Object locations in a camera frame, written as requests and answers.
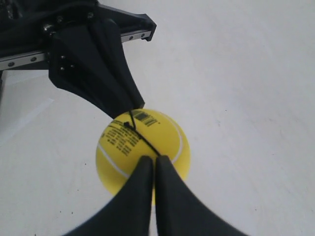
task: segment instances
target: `yellow ball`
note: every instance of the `yellow ball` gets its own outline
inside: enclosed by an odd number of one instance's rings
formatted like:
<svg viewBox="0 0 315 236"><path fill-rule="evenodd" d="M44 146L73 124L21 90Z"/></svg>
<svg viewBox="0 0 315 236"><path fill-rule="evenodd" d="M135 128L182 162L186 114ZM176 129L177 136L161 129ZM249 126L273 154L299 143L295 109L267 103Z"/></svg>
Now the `yellow ball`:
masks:
<svg viewBox="0 0 315 236"><path fill-rule="evenodd" d="M190 149L180 126L157 111L137 109L132 114L137 132L161 155L169 156L180 177L185 179L190 167ZM124 126L125 122L133 126L129 113L118 116L106 127L96 149L99 178L113 195L123 187L141 156L149 156L154 161L157 158L157 154L147 143Z"/></svg>

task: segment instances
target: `black mount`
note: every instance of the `black mount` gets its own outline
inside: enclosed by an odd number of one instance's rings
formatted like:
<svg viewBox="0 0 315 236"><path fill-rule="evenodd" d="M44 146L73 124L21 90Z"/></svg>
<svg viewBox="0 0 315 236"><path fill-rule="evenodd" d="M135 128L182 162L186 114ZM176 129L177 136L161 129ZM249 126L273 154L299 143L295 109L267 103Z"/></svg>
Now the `black mount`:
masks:
<svg viewBox="0 0 315 236"><path fill-rule="evenodd" d="M144 106L122 42L152 39L156 24L147 15L96 0L0 3L0 71L48 69L55 86L112 118Z"/></svg>

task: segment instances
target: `white table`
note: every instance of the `white table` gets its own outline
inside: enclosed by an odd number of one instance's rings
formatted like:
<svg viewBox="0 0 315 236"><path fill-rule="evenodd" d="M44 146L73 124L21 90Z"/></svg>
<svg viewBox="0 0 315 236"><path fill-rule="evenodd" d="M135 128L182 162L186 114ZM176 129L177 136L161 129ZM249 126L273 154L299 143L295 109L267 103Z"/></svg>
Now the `white table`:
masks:
<svg viewBox="0 0 315 236"><path fill-rule="evenodd" d="M251 236L315 235L314 2L103 3L158 25L152 42L126 43L125 53L146 107L184 129L197 197ZM61 235L112 198L95 169L109 122L45 71L6 74L1 236Z"/></svg>

